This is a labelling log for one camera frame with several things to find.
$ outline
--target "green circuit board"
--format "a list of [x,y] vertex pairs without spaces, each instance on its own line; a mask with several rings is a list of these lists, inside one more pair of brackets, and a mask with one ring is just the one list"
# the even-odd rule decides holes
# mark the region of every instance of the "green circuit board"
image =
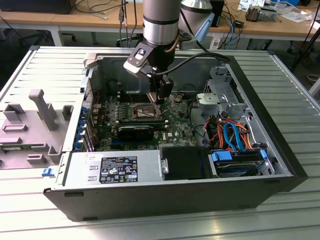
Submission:
[[[156,116],[154,107],[146,102],[121,102],[116,97],[109,97],[104,103],[96,104],[92,109],[93,126],[99,139],[95,151],[156,150],[161,144],[195,146],[196,138],[188,119],[188,104],[191,103],[187,99],[175,102],[175,97],[172,95],[165,100],[160,108],[163,114],[159,116]],[[143,142],[120,141],[117,137],[119,122],[122,126],[127,122],[129,126],[135,126],[134,123],[138,124],[139,121],[143,121],[144,126],[155,127],[153,139]]]

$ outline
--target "metal slotted surface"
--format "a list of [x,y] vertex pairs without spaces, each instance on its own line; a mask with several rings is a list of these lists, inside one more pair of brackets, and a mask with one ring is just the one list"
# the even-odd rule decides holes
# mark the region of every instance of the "metal slotted surface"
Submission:
[[[33,87],[58,108],[76,101],[85,75],[86,53],[119,54],[128,50],[91,47],[41,47],[30,51],[21,71],[0,102],[29,104]],[[319,239],[320,115],[319,106],[274,56],[263,51],[220,51],[233,55],[260,96],[309,179],[289,193],[277,194],[257,209],[219,211],[105,221],[72,222],[42,195],[54,178],[42,169],[0,171],[1,239]]]

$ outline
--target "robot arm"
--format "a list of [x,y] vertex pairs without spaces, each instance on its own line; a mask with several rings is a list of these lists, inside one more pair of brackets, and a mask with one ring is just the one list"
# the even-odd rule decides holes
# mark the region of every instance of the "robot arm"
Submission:
[[155,105],[163,104],[174,86],[167,74],[159,73],[167,71],[173,63],[176,47],[185,43],[189,45],[192,41],[196,43],[194,36],[179,29],[179,26],[186,28],[185,22],[179,24],[181,5],[184,14],[189,13],[187,15],[192,21],[193,32],[197,30],[197,26],[201,27],[211,14],[212,6],[208,0],[144,0],[143,40],[123,65],[129,73],[137,77],[148,77],[148,97]]
[[167,75],[152,73],[168,70],[175,58],[175,48],[179,35],[180,0],[143,1],[143,40],[132,51],[124,68],[137,77],[148,77],[150,92],[148,97],[156,105],[169,97],[174,86]]

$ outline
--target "motherboard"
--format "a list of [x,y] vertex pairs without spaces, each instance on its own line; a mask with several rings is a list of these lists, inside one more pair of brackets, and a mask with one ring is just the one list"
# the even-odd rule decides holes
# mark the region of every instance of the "motherboard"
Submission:
[[173,94],[161,107],[146,95],[107,96],[96,101],[91,111],[96,133],[95,151],[156,150],[159,145],[195,146],[189,124],[191,101]]

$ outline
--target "power supply label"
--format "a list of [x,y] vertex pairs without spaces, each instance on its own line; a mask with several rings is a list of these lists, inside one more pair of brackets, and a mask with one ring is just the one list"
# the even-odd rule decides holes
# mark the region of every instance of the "power supply label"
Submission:
[[137,156],[103,157],[100,169],[102,184],[138,182]]

